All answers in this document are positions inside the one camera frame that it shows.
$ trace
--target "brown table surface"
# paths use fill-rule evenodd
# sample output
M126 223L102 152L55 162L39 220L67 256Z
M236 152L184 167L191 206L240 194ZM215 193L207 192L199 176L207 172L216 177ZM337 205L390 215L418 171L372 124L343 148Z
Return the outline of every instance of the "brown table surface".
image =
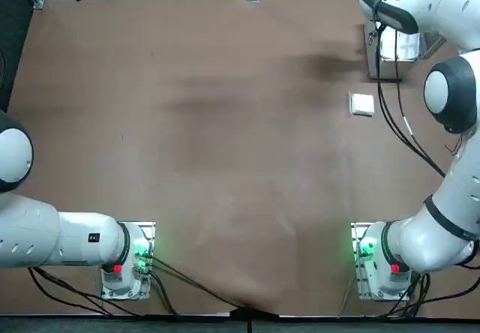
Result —
M10 104L35 147L19 192L60 211L156 221L155 254L237 302L339 314L353 274L350 222L409 217L440 183L378 105L373 118L349 115L348 91L376 92L363 22L355 0L46 0ZM453 53L420 62L402 85L418 139L445 168L443 144L455 137L428 114L422 83ZM399 118L395 87L385 94ZM99 289L96 268L52 271ZM43 297L24 268L0 275L2 313L78 311ZM475 278L434 273L430 297ZM165 280L182 313L232 308ZM422 314L476 318L479 294ZM165 312L155 294L126 305ZM353 298L346 313L387 309Z

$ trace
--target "white cylinder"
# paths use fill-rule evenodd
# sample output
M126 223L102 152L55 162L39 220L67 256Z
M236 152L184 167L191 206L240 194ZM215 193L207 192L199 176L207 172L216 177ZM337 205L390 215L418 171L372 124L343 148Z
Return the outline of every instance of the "white cylinder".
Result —
M59 212L58 244L46 265L100 266L114 263L124 247L124 233L112 217L99 213Z
M55 248L59 214L50 204L0 195L0 267L41 266Z
M450 266L468 244L440 226L425 206L398 233L401 259L418 273Z

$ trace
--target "wire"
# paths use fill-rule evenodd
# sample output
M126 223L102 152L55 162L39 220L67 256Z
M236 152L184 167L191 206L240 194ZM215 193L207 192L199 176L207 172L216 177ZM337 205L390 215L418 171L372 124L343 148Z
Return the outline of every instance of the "wire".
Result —
M165 289L165 286L164 286L164 282L162 282L160 277L156 275L155 272L150 271L148 274L151 275L157 281L157 284L160 287L160 291L162 293L163 302L165 303L169 313L173 314L177 318L180 318L180 314L175 310L175 308L172 305L172 302L170 301L170 298L167 294L167 290Z
M406 129L409 131L410 136L412 137L413 142L417 145L420 152L427 158L427 163L429 163L432 168L434 168L442 177L445 177L445 173L442 169L438 166L437 163L428 155L428 153L423 149L420 145L419 141L415 138L413 134L413 130L408 123L407 117L405 116L404 106L402 104L401 92L400 92L400 76L398 74L398 31L395 30L395 48L394 48L394 60L395 60L395 81L397 86L397 99L398 99L398 106L400 108L400 114L402 115L402 119L405 122Z
M215 292L212 292L209 288L207 288L206 286L203 286L202 284L196 282L195 280L191 279L190 277L188 277L186 274L183 274L181 271L179 271L178 269L176 268L173 268L171 265L169 265L168 263L165 263L164 261L162 261L161 259L158 259L157 257L155 256L152 256L152 255L143 255L145 258L150 258L150 259L153 259L154 261L160 263L162 266L165 266L167 267L168 269L170 269L172 272L175 272L177 275L180 275L181 277L183 277L184 279L186 279L187 281L189 281L190 283L192 283L195 287L203 290L204 292L208 293L210 296L213 296L215 297L216 299L224 302L224 303L227 303L229 305L232 305L233 307L235 308L242 308L242 306L238 305L238 304L235 304L235 303L232 303L231 301L228 301L226 300L225 298L222 298L220 297L217 293Z
M460 264L459 267L470 269L471 271L480 270L480 265L477 265L476 267L472 267L471 265Z
M34 274L32 268L28 268L28 273L30 273L31 279L33 280L33 282L35 283L35 285L37 286L37 288L38 288L45 296L47 296L48 298L52 299L53 301L58 302L58 303L62 303L63 305L68 305L68 306L71 306L71 307L75 307L75 308L82 308L82 309L85 309L86 311L91 311L91 312L94 312L94 313L97 313L97 314L101 314L102 316L107 316L107 317L112 316L112 314L111 314L110 312L106 312L106 313L105 313L105 310L104 310L102 307L101 307L101 308L102 308L102 311L101 311L101 310L96 310L96 309L94 309L94 308L86 307L85 305L70 303L69 301L64 301L63 299L60 299L60 298L57 298L57 297L51 295L50 293L48 293L48 292L42 287L42 285L41 285L40 282L38 281L37 277L35 277L35 274Z
M50 283L53 283L65 290L68 290L72 293L76 293L78 294L79 296L82 296L83 298L87 299L89 302L92 302L94 305L96 305L96 303L94 303L93 301L91 301L89 298L93 298L93 299L98 299L99 301L102 301L102 302L105 302L117 309L119 309L120 311L123 311L125 312L126 314L130 314L131 316L133 317L136 317L136 318L140 318L140 317L143 317L141 314L137 314L137 313L134 313L134 312L131 312L125 308L123 308L121 305L118 305L112 301L110 301L109 299L105 299L105 298L102 298L100 297L99 295L95 295L95 294L91 294L91 293L87 293L87 292L82 292L76 288L74 288L73 286L71 286L70 284L68 284L67 282L65 282L64 280L60 279L60 278L57 278L55 277L54 275L48 273L47 271L44 271L43 269L41 268L29 268L29 269L33 269L36 273L38 273L43 279L49 281Z
M473 292L478 286L480 285L480 277L477 279L477 281L468 289L465 289L461 292L458 292L458 293L455 293L455 294L450 294L450 295L444 295L442 297L437 297L437 298L432 298L432 299L427 299L425 301L422 302L422 304L426 304L426 303L432 303L432 302L440 302L440 301L445 301L447 299L456 299L456 298L460 298L460 297L463 297L463 296L466 296L467 294L470 294L471 292ZM391 312L391 314L394 314L394 313L397 313L398 311L402 311L402 309L400 310L394 310L393 312Z
M386 103L385 96L383 95L382 90L382 83L380 81L380 42L382 33L386 28L386 25L381 25L377 28L376 22L374 22L376 28L376 85L378 90L378 98L380 102L380 109L382 110L383 117L385 118L388 126L392 130L392 132L397 136L397 138L410 150L416 153L420 158L422 158L428 165L430 165L437 173L439 173L442 177L445 177L445 173L438 167L438 165L428 156L428 154L424 154L422 151L419 151L405 136L404 132L398 127L397 123L392 117L390 113L389 107Z
M460 150L462 143L464 142L464 137L462 135L459 135L457 138L457 142L455 142L455 147L453 149L450 149L446 144L444 144L445 148L448 149L450 154L452 156L456 155L458 151Z

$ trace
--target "green light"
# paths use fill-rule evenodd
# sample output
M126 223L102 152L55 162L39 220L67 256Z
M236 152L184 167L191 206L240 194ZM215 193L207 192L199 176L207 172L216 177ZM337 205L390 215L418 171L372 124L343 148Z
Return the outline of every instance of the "green light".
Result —
M377 246L377 240L375 238L366 237L361 240L361 253L360 256L365 260L370 260L374 255L375 247Z

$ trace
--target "mounting plate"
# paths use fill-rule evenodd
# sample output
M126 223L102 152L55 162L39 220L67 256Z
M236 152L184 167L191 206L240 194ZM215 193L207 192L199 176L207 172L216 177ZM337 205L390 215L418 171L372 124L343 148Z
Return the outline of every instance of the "mounting plate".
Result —
M352 246L355 262L355 275L358 287L358 297L362 300L373 301L398 301L404 290L399 295L390 295L377 288L376 277L378 271L374 268L375 262L359 257L359 243L365 231L373 223L354 222L350 224L352 230ZM402 300L408 301L410 297L406 294Z
M130 234L130 250L121 271L102 273L103 299L137 300L150 296L152 259L138 253L153 255L155 222L119 222L125 224Z

